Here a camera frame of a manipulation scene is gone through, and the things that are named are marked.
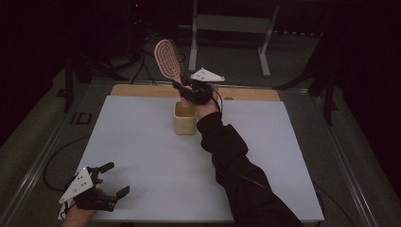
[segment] black sleeve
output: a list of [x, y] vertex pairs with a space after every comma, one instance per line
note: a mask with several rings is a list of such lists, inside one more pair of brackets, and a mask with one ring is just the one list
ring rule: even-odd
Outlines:
[[212, 153], [216, 179], [227, 194], [237, 223], [252, 226], [303, 226], [271, 191], [264, 171], [252, 164], [248, 147], [233, 126], [223, 126], [221, 113], [210, 113], [198, 122], [201, 146]]

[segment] gray floor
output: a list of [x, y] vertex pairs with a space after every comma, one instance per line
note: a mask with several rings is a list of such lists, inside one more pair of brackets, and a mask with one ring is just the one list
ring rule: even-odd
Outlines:
[[[267, 88], [299, 76], [317, 40], [308, 37], [273, 35], [268, 48], [271, 78], [261, 77], [259, 60], [254, 46], [224, 45], [216, 47], [205, 40], [200, 43], [198, 68], [204, 67], [226, 78], [221, 85]], [[152, 51], [155, 42], [145, 49]], [[177, 43], [180, 52], [189, 58], [189, 42]], [[146, 56], [151, 76], [166, 81], [156, 67], [155, 60]], [[139, 65], [134, 65], [122, 76], [132, 78]], [[56, 93], [63, 87], [63, 73], [55, 77], [54, 87], [31, 111], [0, 150], [0, 211], [3, 226], [58, 226], [61, 193], [44, 185], [43, 163], [63, 145], [89, 135], [95, 125], [106, 95], [117, 81], [93, 79], [91, 84], [76, 84], [76, 102], [70, 113], [63, 113], [63, 99]], [[149, 83], [147, 71], [142, 70], [134, 83]], [[333, 127], [322, 119], [322, 103], [310, 97], [305, 88], [310, 81], [280, 92], [303, 152], [312, 181], [320, 188], [325, 221], [321, 226], [401, 226], [401, 202], [390, 188], [368, 142], [344, 103], [341, 90], [335, 91], [337, 110], [333, 112]], [[90, 113], [89, 125], [69, 124], [72, 113]], [[64, 148], [52, 161], [47, 178], [62, 187], [74, 175], [88, 138]], [[195, 224], [137, 223], [136, 226], [195, 226]], [[199, 226], [227, 226], [228, 224], [198, 224]], [[90, 226], [119, 226], [119, 223], [91, 223]]]

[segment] dark background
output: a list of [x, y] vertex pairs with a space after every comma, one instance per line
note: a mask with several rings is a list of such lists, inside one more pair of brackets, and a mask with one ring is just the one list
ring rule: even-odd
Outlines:
[[[141, 30], [135, 23], [141, 21], [174, 39], [177, 25], [192, 24], [191, 2], [3, 0], [0, 3], [0, 146], [52, 86], [52, 78], [63, 68], [64, 58], [71, 49], [79, 49], [107, 64], [111, 57], [132, 57], [135, 51], [140, 51], [142, 42], [141, 36], [135, 38]], [[205, 0], [199, 11], [264, 16], [257, 9], [268, 9], [266, 2]], [[318, 67], [332, 58], [333, 49], [340, 49], [336, 85], [342, 89], [345, 101], [399, 196], [400, 9], [397, 1], [352, 4], [286, 1], [275, 27], [283, 35], [285, 31], [324, 34], [308, 67]]]

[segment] black cable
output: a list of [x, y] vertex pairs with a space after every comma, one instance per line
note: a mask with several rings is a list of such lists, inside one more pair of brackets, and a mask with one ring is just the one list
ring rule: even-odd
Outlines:
[[91, 57], [87, 56], [85, 53], [83, 53], [81, 51], [77, 52], [77, 57], [80, 60], [82, 60], [88, 67], [98, 70], [98, 71], [104, 73], [105, 75], [111, 77], [112, 79], [128, 80], [128, 79], [116, 74], [109, 66], [107, 66], [99, 61], [93, 60]]
[[218, 93], [216, 90], [213, 90], [216, 94], [218, 94], [218, 97], [220, 98], [220, 106], [218, 105], [218, 102], [212, 97], [212, 100], [216, 103], [218, 106], [218, 111], [223, 114], [223, 99], [221, 98], [220, 93]]
[[55, 187], [55, 186], [52, 186], [52, 185], [47, 181], [47, 179], [46, 179], [46, 172], [47, 172], [47, 169], [48, 169], [48, 167], [49, 167], [49, 165], [50, 165], [50, 162], [51, 162], [51, 161], [54, 159], [54, 157], [56, 157], [56, 155], [57, 155], [60, 151], [62, 151], [64, 148], [67, 148], [68, 146], [73, 145], [73, 144], [75, 144], [75, 143], [78, 142], [78, 141], [81, 141], [81, 140], [83, 140], [83, 139], [85, 139], [85, 138], [88, 138], [89, 136], [91, 136], [91, 134], [88, 134], [88, 135], [82, 136], [82, 137], [80, 137], [80, 138], [78, 138], [78, 139], [76, 139], [76, 140], [73, 140], [73, 141], [71, 141], [70, 143], [68, 143], [68, 144], [66, 144], [66, 145], [64, 145], [64, 146], [61, 146], [60, 148], [56, 149], [56, 151], [51, 155], [50, 159], [49, 159], [49, 160], [47, 161], [47, 163], [46, 163], [46, 166], [44, 167], [44, 184], [45, 184], [48, 188], [50, 188], [50, 189], [52, 189], [52, 190], [54, 190], [54, 191], [64, 192], [64, 189], [63, 189], [63, 188], [57, 188], [57, 187]]
[[331, 197], [327, 192], [325, 192], [321, 187], [319, 187], [317, 184], [313, 183], [313, 185], [315, 185], [320, 191], [322, 191], [324, 193], [324, 195], [326, 195], [328, 197], [328, 199], [330, 199], [332, 202], [334, 202], [339, 209], [341, 210], [341, 212], [347, 217], [348, 221], [351, 223], [352, 226], [356, 226], [355, 223], [351, 220], [351, 218], [349, 217], [349, 215], [345, 212], [345, 210], [339, 205], [338, 202], [336, 202], [336, 200], [334, 200], [333, 197]]
[[[159, 33], [154, 33], [153, 35], [150, 35], [148, 38], [145, 39], [144, 43], [142, 44], [142, 47], [141, 47], [141, 66], [139, 66], [139, 69], [138, 69], [138, 71], [136, 71], [136, 73], [135, 73], [135, 75], [133, 76], [133, 78], [132, 78], [130, 84], [133, 84], [133, 82], [134, 82], [135, 79], [138, 77], [139, 73], [141, 72], [142, 68], [145, 66], [145, 55], [144, 55], [144, 53], [145, 53], [145, 54], [151, 55], [148, 51], [144, 50], [145, 44], [146, 44], [147, 42], [149, 42], [154, 36], [156, 36], [156, 35], [158, 35], [158, 34], [159, 34]], [[148, 68], [147, 68], [146, 66], [145, 66], [145, 68], [146, 68], [147, 71], [148, 71], [148, 75], [149, 75], [148, 78], [150, 79], [150, 81], [152, 82], [152, 84], [153, 84], [153, 85], [156, 84], [156, 82], [154, 81], [154, 79], [151, 77]]]
[[111, 66], [110, 69], [113, 71], [118, 71], [122, 72], [125, 70], [128, 70], [129, 68], [133, 67], [136, 63], [138, 63], [137, 59], [131, 59], [130, 61], [117, 65], [117, 66]]
[[182, 58], [179, 60], [179, 63], [183, 63], [186, 60], [185, 54], [179, 54]]
[[67, 215], [68, 211], [69, 211], [71, 208], [73, 208], [75, 205], [76, 205], [76, 204], [74, 203], [71, 207], [68, 207], [68, 202], [65, 202], [65, 203], [64, 203], [64, 211], [60, 213], [60, 218], [61, 218], [62, 220], [64, 220], [64, 217], [63, 217], [62, 215], [64, 215], [64, 214]]

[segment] white tabletop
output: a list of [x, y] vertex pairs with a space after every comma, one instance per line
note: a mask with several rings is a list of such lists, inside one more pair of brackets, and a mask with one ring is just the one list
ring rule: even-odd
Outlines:
[[[233, 221], [215, 180], [211, 154], [201, 135], [177, 135], [173, 109], [178, 98], [108, 96], [88, 146], [83, 167], [114, 162], [97, 187], [131, 192], [113, 212], [93, 219], [135, 222]], [[323, 220], [288, 113], [280, 101], [223, 103], [223, 122], [232, 124], [249, 147], [249, 159], [265, 170], [273, 192], [303, 222]]]

